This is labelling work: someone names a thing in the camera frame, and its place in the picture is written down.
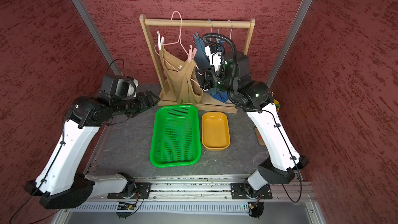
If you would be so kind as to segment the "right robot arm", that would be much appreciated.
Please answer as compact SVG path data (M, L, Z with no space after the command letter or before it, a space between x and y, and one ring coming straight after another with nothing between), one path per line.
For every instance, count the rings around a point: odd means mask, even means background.
M267 185L290 183L309 161L290 142L279 119L272 92L265 83L252 80L248 57L237 50L230 38L206 33L202 41L215 47L221 58L218 68L211 64L209 68L196 72L201 88L226 92L229 101L242 109L254 123L268 150L269 157L245 179L245 195L259 198Z

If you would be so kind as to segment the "pink wire hanger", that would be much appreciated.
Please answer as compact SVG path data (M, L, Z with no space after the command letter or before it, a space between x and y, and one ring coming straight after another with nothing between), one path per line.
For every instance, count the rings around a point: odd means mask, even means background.
M156 23L157 24L157 26L159 26L159 27L176 27L176 23L178 22L177 20L173 20L173 17L174 17L174 14L178 14L179 15L179 17L180 17L180 27L179 27L179 36L178 36L178 41L176 41L176 42L173 42L173 43L167 43L167 44L163 44L163 46L167 46L167 45L174 45L174 44L180 44L181 45L181 47L182 47L182 49L184 50L184 52L186 53L186 55L187 55L187 57L188 57L188 51L186 50L186 48L184 47L184 45L182 44L182 42L181 42L181 34L182 34L182 27L183 27L183 20L182 20L182 16L181 16L181 14L180 14L180 12L179 11L174 11L173 13L172 13L172 16L171 16L171 20L170 20L170 22L168 23L168 21L166 20L166 19L154 19L154 20L152 20L152 22L153 23ZM158 51L158 44L156 44L155 46L154 46L154 51L156 52L156 54L159 56L159 59L160 59L160 61L162 61L161 60L161 51L162 50L160 50L160 51Z

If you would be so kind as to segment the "brown tank top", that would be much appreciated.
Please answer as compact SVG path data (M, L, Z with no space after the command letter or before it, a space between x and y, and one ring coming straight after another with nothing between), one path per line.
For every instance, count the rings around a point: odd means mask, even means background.
M196 105L201 103L204 95L203 89L199 86L195 74L195 61L182 61L170 54L163 46L159 50L160 60L163 65L163 72L171 92L176 97L178 104Z

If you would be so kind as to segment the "pink clothespin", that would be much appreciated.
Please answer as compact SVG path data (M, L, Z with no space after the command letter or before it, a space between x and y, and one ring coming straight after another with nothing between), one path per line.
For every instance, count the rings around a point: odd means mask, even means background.
M194 60L194 57L197 53L197 49L193 48L192 45L189 46L189 51L188 51L188 62L191 62Z

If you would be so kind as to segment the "white clothespin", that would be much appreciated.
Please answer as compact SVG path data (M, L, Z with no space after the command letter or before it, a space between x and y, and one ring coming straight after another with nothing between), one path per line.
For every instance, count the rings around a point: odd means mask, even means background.
M158 51L162 50L164 44L164 37L157 31Z

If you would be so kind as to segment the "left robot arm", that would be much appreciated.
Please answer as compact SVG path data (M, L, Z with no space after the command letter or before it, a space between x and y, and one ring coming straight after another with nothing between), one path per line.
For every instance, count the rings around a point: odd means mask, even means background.
M160 98L151 91L138 92L131 77L104 75L95 97L77 98L63 120L62 134L48 163L25 190L45 209L76 208L88 199L116 194L124 199L138 197L134 179L126 173L107 176L78 174L80 162L103 124L115 116L129 119L156 106Z

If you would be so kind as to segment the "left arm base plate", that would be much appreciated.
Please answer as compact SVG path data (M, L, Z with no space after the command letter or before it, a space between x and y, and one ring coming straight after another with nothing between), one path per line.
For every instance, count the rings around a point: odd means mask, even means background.
M148 199L151 190L151 183L128 183L120 193L107 195L108 199L137 200Z

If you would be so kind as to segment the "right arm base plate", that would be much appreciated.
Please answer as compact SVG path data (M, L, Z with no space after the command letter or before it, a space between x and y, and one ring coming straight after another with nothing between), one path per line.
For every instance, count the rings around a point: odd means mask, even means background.
M231 196L233 200L270 200L273 198L270 185L255 190L247 182L231 183Z

